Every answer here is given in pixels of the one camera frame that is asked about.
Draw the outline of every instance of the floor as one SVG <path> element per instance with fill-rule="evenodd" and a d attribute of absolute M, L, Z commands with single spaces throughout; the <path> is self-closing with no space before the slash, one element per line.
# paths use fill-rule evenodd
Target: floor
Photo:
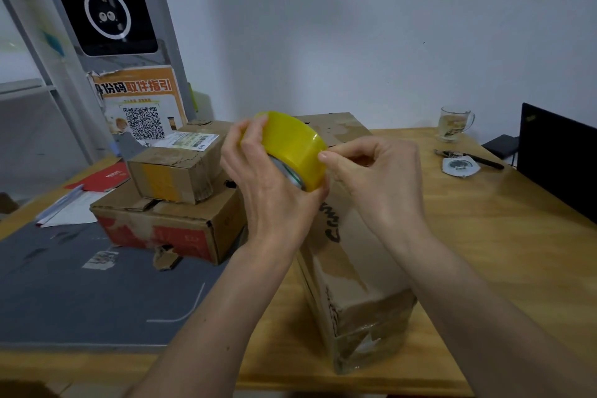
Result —
<path fill-rule="evenodd" d="M 62 398 L 121 398 L 128 388 L 101 384 L 59 384 L 51 382 L 46 386 Z M 386 398 L 386 396 L 239 390 L 234 393 L 233 398 Z"/>

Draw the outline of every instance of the hand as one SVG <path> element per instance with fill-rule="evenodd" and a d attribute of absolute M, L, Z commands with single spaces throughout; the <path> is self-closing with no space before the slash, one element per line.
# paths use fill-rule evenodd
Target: hand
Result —
<path fill-rule="evenodd" d="M 266 123 L 262 115 L 234 124 L 220 164 L 243 193 L 251 244 L 264 255 L 288 253 L 292 259 L 327 197 L 328 183 L 313 192 L 290 183 L 261 144 Z"/>
<path fill-rule="evenodd" d="M 413 142 L 365 136 L 322 151 L 319 160 L 344 183 L 369 229 L 385 244 L 426 229 L 421 160 Z"/>

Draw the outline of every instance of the black monitor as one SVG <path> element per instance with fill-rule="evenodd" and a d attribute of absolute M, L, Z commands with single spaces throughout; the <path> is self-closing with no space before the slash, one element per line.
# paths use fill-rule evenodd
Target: black monitor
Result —
<path fill-rule="evenodd" d="M 522 104 L 518 171 L 597 223 L 597 129 Z"/>

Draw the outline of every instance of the poster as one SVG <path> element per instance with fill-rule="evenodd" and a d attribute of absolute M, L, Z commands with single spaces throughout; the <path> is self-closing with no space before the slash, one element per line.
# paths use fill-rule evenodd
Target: poster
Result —
<path fill-rule="evenodd" d="M 171 66 L 128 68 L 89 76 L 113 134 L 130 132 L 153 145 L 187 123 Z"/>

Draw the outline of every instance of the red and brown cardboard box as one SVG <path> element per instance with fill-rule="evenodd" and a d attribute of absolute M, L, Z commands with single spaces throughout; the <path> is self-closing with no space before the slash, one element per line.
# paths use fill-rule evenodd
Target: red and brown cardboard box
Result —
<path fill-rule="evenodd" d="M 220 154 L 232 123 L 200 120 L 181 132 L 217 134 L 205 151 L 150 146 L 128 161 L 128 170 L 139 193 L 146 198 L 195 203 L 213 193 L 211 181 L 221 172 Z"/>
<path fill-rule="evenodd" d="M 297 118 L 328 146 L 371 134 L 349 113 Z M 400 349 L 416 298 L 342 184 L 330 183 L 297 264 L 336 372 L 350 372 Z"/>
<path fill-rule="evenodd" d="M 213 195 L 196 205 L 142 197 L 129 180 L 91 206 L 97 221 L 118 246 L 156 250 L 171 246 L 183 257 L 220 264 L 247 221 L 238 189 L 222 172 Z"/>

